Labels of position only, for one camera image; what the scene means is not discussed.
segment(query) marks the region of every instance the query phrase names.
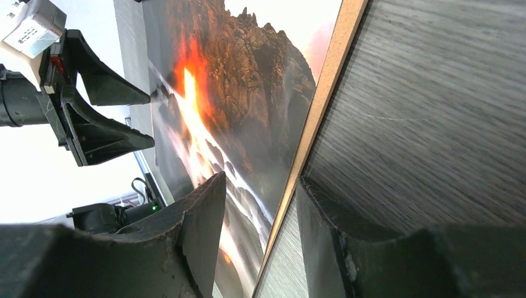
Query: cable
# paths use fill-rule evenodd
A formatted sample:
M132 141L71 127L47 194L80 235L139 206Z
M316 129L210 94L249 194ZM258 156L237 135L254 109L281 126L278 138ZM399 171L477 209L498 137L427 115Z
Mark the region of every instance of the cable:
M131 188L132 188L137 194L139 194L139 196L143 197L144 201L143 201L143 203L142 203L141 205L144 205L144 204L146 203L146 201L149 202L149 199L147 199L147 196L145 196L141 191L139 191L139 190L135 187L135 185L134 185L134 182L135 182L135 181L141 181L142 183L144 183L144 185L145 185L145 190L146 190L146 188L148 188L148 185L146 184L146 181L144 181L144 179L141 179L141 178L139 178L139 177L135 178L135 179L131 182Z

